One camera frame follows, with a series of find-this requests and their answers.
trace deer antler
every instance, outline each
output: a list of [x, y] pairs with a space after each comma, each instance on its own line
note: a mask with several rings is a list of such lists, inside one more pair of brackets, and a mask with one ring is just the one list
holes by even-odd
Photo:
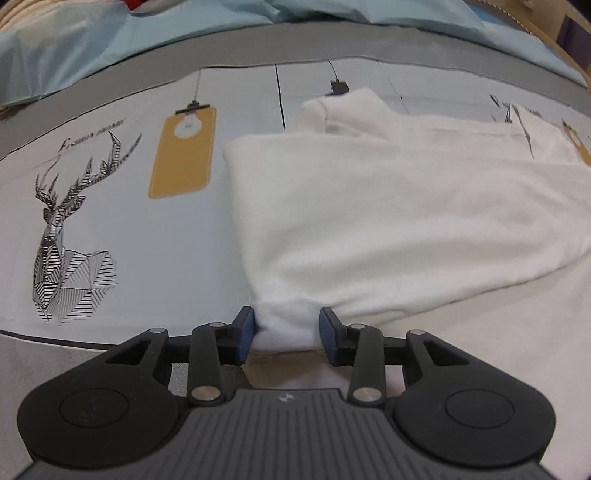
[[56, 186], [56, 182], [60, 174], [58, 173], [56, 175], [48, 189], [47, 185], [45, 184], [45, 179], [47, 178], [47, 174], [50, 172], [50, 170], [56, 166], [59, 159], [60, 156], [58, 155], [55, 162], [51, 164], [43, 176], [39, 179], [39, 174], [37, 174], [37, 178], [35, 179], [35, 197], [45, 203], [50, 211], [53, 211], [56, 208], [57, 193], [53, 189]]
[[72, 185], [68, 190], [66, 197], [60, 203], [60, 208], [64, 209], [65, 217], [70, 216], [72, 213], [77, 211], [78, 208], [80, 208], [80, 206], [82, 205], [82, 202], [84, 201], [85, 197], [80, 196], [80, 192], [82, 192], [82, 190], [84, 189], [87, 189], [88, 187], [93, 186], [96, 183], [99, 183], [100, 181], [104, 180], [110, 175], [113, 175], [113, 173], [116, 172], [120, 168], [120, 166], [123, 165], [123, 163], [125, 163], [125, 161], [129, 158], [129, 156], [138, 146], [140, 139], [142, 138], [142, 135], [140, 134], [139, 137], [135, 140], [134, 144], [129, 149], [129, 151], [123, 156], [123, 158], [120, 158], [121, 142], [111, 132], [109, 133], [111, 135], [111, 141], [113, 143], [113, 146], [111, 148], [111, 153], [109, 154], [108, 160], [103, 160], [100, 163], [99, 172], [93, 174], [93, 159], [92, 157], [90, 158], [90, 160], [86, 164], [84, 176], [81, 179], [76, 180], [74, 185]]

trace metal pin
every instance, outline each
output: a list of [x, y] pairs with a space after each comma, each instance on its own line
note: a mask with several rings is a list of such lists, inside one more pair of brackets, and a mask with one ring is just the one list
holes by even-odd
[[191, 390], [191, 396], [196, 400], [212, 401], [218, 398], [222, 392], [218, 388], [210, 385], [202, 385]]
[[356, 400], [364, 403], [371, 403], [382, 398], [382, 393], [377, 388], [360, 387], [353, 392], [353, 396]]

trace folded shirt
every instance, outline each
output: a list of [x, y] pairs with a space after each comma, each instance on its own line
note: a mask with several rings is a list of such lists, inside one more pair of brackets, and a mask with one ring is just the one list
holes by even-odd
[[371, 90], [226, 146], [261, 349], [320, 345], [318, 311], [380, 325], [561, 268], [591, 245], [591, 170], [560, 129], [400, 115]]

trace light blue sheet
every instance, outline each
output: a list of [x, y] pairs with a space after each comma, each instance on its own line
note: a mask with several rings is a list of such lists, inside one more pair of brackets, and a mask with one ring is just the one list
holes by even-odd
[[185, 0], [143, 17], [130, 15], [122, 2], [100, 0], [57, 4], [49, 13], [0, 35], [0, 105], [41, 98], [173, 41], [319, 13], [463, 38], [586, 85], [579, 72], [539, 39], [482, 21], [462, 0]]

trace geometric deer print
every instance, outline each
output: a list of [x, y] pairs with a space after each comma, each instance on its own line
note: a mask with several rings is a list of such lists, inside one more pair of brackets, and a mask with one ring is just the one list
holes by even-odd
[[76, 213], [85, 197], [81, 192], [113, 175], [138, 146], [141, 135], [121, 158], [121, 142], [111, 134], [112, 148], [107, 161], [93, 172], [92, 157], [82, 178], [70, 186], [58, 204], [54, 191], [59, 174], [49, 187], [46, 178], [60, 157], [35, 180], [35, 196], [45, 204], [47, 224], [39, 245], [33, 271], [33, 301], [46, 322], [63, 323], [91, 317], [106, 293], [117, 285], [115, 262], [107, 251], [83, 254], [64, 247], [64, 222]]

